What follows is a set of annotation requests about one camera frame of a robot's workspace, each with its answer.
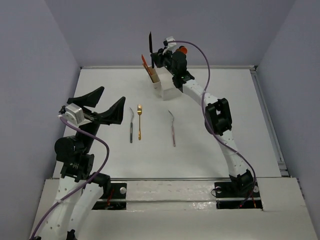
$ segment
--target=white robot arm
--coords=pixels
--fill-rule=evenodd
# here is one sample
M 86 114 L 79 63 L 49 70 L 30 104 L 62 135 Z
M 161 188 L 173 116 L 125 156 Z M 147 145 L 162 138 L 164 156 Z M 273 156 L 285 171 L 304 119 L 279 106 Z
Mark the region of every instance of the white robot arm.
M 121 124 L 126 98 L 120 98 L 105 112 L 91 112 L 86 107 L 94 108 L 103 91 L 104 87 L 99 87 L 84 96 L 69 98 L 68 105 L 59 112 L 60 118 L 80 130 L 55 142 L 56 160 L 63 163 L 59 187 L 52 207 L 35 228 L 31 240 L 75 240 L 94 204 L 111 192 L 110 176 L 100 172 L 90 175 L 95 156 L 88 153 L 100 124 Z
M 187 71 L 187 56 L 179 47 L 173 50 L 173 37 L 167 38 L 164 42 L 164 48 L 160 48 L 157 52 L 152 52 L 152 40 L 149 35 L 149 48 L 152 64 L 157 68 L 165 67 L 172 74 L 174 86 L 182 93 L 190 96 L 200 106 L 202 105 L 202 97 L 204 89 L 196 82 L 195 78 Z M 232 135 L 232 118 L 229 103 L 225 98 L 218 99 L 210 93 L 204 94 L 205 118 L 209 125 L 205 127 L 213 130 L 215 137 L 221 141 L 220 147 L 224 154 L 229 176 L 234 191 L 241 195 L 253 189 L 254 178 L 249 171 L 244 160 L 237 154 L 237 146 Z
M 201 106 L 201 99 L 204 92 L 204 89 L 197 83 L 196 80 L 191 79 L 182 85 L 183 93 L 191 97 L 194 101 L 196 101 Z M 218 98 L 211 95 L 210 93 L 205 93 L 204 95 L 204 105 L 205 107 L 214 104 L 218 101 Z M 216 134 L 216 137 L 219 138 L 223 143 L 232 147 L 235 150 L 237 149 L 236 143 L 234 141 L 234 137 L 232 135 L 231 130 L 226 130 L 223 135 Z M 221 145 L 222 153 L 225 157 L 229 175 L 237 178 L 238 175 L 243 175 L 247 172 L 247 166 L 244 161 L 236 155 L 233 151 Z

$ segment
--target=tabletop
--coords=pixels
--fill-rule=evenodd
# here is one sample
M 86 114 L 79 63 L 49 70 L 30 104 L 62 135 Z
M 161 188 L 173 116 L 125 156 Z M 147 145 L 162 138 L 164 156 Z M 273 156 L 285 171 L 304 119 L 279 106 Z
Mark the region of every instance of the tabletop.
M 204 86 L 207 69 L 190 69 L 196 81 Z M 201 107 L 187 95 L 163 101 L 146 71 L 141 69 L 82 69 L 74 97 L 87 94 L 100 86 L 104 93 L 94 109 L 104 112 L 122 96 L 126 97 L 121 125 L 101 125 L 97 137 L 110 147 L 108 162 L 102 173 L 113 179 L 201 179 L 228 178 L 227 163 L 217 141 L 204 125 Z M 281 177 L 277 155 L 272 146 L 266 121 L 249 69 L 211 69 L 207 91 L 226 98 L 232 115 L 232 132 L 239 152 L 255 169 L 257 177 Z M 142 105 L 141 133 L 138 140 L 137 105 Z M 133 143 L 130 143 L 129 107 L 135 111 Z M 176 147 L 171 135 L 174 117 Z M 65 129 L 64 136 L 75 131 Z M 94 141 L 93 171 L 106 156 L 105 147 Z M 57 162 L 54 178 L 60 177 L 62 163 Z

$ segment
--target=black joint motor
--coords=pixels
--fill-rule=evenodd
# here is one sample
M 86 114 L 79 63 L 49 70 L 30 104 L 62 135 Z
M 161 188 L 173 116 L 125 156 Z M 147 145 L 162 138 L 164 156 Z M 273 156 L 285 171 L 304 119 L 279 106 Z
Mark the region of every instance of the black joint motor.
M 253 188 L 254 178 L 248 169 L 244 174 L 239 174 L 237 177 L 230 175 L 230 179 L 233 183 L 234 191 L 238 195 L 248 193 Z
M 223 133 L 232 128 L 232 118 L 230 113 L 230 107 L 227 99 L 218 99 L 215 103 L 209 103 L 205 107 L 205 117 L 208 119 L 210 126 L 213 129 L 214 134 L 222 136 Z

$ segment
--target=light gray backdrop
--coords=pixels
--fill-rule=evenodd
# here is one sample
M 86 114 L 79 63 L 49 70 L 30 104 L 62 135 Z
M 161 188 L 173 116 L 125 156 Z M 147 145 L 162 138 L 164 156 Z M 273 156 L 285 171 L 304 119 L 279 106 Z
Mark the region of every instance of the light gray backdrop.
M 257 65 L 294 0 L 46 2 L 80 66 L 141 65 L 149 31 L 154 51 L 174 35 L 198 44 L 211 65 Z M 205 64 L 197 50 L 188 49 L 191 65 Z
M 320 237 L 320 1 L 297 0 L 258 67 L 290 173 Z
M 27 240 L 79 67 L 43 0 L 0 7 L 0 239 Z

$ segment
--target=small white box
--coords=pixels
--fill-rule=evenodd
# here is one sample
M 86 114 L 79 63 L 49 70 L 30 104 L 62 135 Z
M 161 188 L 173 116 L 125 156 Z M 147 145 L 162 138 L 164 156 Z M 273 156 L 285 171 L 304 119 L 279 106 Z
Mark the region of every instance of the small white box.
M 182 95 L 172 80 L 172 74 L 167 69 L 163 68 L 151 68 L 143 65 L 147 73 L 149 74 L 154 92 L 162 97 L 162 100 L 171 100 Z
M 158 77 L 161 82 L 161 91 L 160 95 L 162 97 L 162 100 L 171 100 L 178 98 L 182 95 L 181 91 L 178 90 L 172 80 L 172 75 L 167 70 L 164 73 L 158 73 Z

